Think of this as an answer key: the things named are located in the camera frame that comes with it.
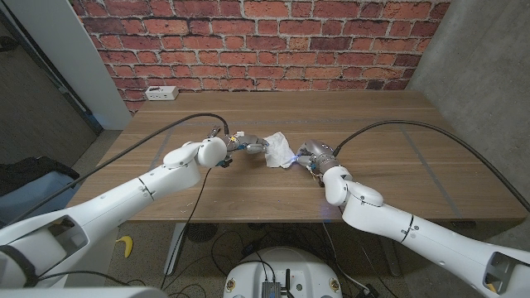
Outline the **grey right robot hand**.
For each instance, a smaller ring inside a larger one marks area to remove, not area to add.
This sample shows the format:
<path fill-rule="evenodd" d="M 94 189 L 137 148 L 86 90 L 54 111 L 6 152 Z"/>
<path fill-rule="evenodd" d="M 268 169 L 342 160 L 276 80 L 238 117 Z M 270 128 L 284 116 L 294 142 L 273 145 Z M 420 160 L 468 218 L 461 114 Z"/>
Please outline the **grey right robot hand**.
<path fill-rule="evenodd" d="M 325 174 L 330 168 L 339 166 L 334 150 L 321 141 L 310 139 L 305 141 L 296 153 L 295 162 L 309 171 Z"/>

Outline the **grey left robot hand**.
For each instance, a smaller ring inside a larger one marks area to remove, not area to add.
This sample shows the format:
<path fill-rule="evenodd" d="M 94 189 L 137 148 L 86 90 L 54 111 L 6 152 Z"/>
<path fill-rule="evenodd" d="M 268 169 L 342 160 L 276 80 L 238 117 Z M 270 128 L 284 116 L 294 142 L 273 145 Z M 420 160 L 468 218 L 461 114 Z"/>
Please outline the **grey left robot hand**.
<path fill-rule="evenodd" d="M 227 146 L 227 152 L 243 150 L 248 154 L 267 153 L 269 146 L 265 139 L 242 131 L 226 136 L 224 141 Z"/>

